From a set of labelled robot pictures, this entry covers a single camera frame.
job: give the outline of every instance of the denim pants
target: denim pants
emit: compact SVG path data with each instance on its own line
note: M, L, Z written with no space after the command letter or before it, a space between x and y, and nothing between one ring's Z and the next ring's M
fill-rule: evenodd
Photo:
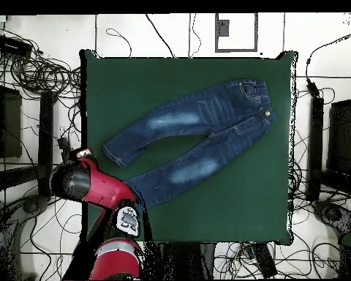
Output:
M265 81L230 80L161 104L110 139L102 150L125 168L153 141L177 135L205 136L179 158L124 180L152 207L219 171L261 138L275 118Z

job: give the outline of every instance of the green work surface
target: green work surface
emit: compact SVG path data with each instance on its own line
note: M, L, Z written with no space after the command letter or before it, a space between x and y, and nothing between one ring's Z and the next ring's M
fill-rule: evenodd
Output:
M102 145L126 126L161 103L193 91L236 78L265 80L276 121L264 137L188 192L151 207L148 215L154 241L290 243L287 199L294 52L279 60L101 59L89 50L85 57L87 144L102 171L120 179L169 162L203 139L159 140L128 168L120 169L104 155ZM97 213L90 205L89 225Z

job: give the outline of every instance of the floor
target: floor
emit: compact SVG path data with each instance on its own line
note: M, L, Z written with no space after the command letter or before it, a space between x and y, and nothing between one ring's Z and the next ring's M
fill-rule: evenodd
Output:
M247 49L252 48L254 33L253 14L219 14L219 19L230 20L230 36L220 39L219 48ZM310 96L305 92L306 60L309 54L317 47L332 42L333 40L351 33L351 13L258 13L258 43L257 52L215 53L214 46L214 13L182 13L170 15L150 15L157 30L165 42L170 46L176 57L266 57L275 58L283 50L296 50L299 53L296 67L296 88L300 91L296 105L296 129L295 142L307 136L308 113ZM44 52L44 57L62 60L74 69L80 66L78 52L80 49L96 50L101 57L125 57L130 53L130 47L125 40L117 36L124 36L131 45L131 56L145 57L169 57L170 51L160 40L152 25L142 15L30 15L10 16L5 23L5 29L13 31L22 37L35 41L39 49ZM325 102L334 100L347 100L351 98L351 38L338 42L328 47L321 48L312 56L308 75L323 90ZM66 105L73 103L73 98L65 100ZM328 126L328 109L325 105L325 128ZM37 130L39 117L39 105L33 100L24 100L22 118L22 140L34 162L37 162L37 138L34 133L25 128L34 127ZM60 136L62 127L69 126L67 110L63 105L56 104L54 110L55 131L54 135ZM325 166L327 152L328 131L325 130L324 161ZM79 144L79 134L71 135L72 147ZM295 147L295 160L301 167L306 167L306 144L299 143ZM20 167L29 163L26 153L21 158L6 159L11 164L6 164L7 169ZM58 147L54 148L53 162L61 162ZM36 182L29 182L18 187L11 188L4 194L1 200L7 203L23 196L36 192ZM291 246L274 246L276 250L276 267L283 278L285 274L292 277L304 278L301 274L308 274L309 278L317 278L315 266L309 262L307 247L314 247L320 242L328 242L336 245L336 235L330 229L318 222L308 209L300 209L293 217L293 232L295 240ZM80 230L79 203L72 201L59 201L38 217L35 229L34 242L44 251L53 253L50 267L44 273L43 280L60 280L58 274L63 274L70 262L71 253L78 241ZM29 240L29 234L34 227L34 221L26 224L22 235L21 255L23 268L26 272L37 273L37 279L43 274L49 264L49 257L35 249ZM237 244L219 243L216 248L217 255L234 255ZM339 254L332 246L322 245L315 250L320 260L331 258L338 261ZM216 259L216 279L230 279L229 273L221 275L218 270L226 269L226 260ZM316 266L322 278L336 276L335 271L324 264ZM253 265L246 265L246 269L240 269L239 276L249 275L244 279L252 279L249 273L257 269Z

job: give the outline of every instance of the jeans pocket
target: jeans pocket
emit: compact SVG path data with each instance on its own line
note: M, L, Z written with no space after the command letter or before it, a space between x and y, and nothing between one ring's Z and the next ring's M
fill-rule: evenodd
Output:
M246 82L246 83L239 83L239 88L241 89L242 95L247 98L248 100L258 100L260 98L259 95L255 94L254 88L256 86L253 83Z

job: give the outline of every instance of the jeans waistband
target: jeans waistband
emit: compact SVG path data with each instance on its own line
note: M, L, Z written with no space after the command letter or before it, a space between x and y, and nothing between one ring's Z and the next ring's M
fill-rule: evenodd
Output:
M255 94L260 98L260 105L265 114L265 118L272 122L275 119L274 113L271 107L271 100L269 99L268 89L264 80L251 80L251 79L240 79L238 82L250 83L254 86Z

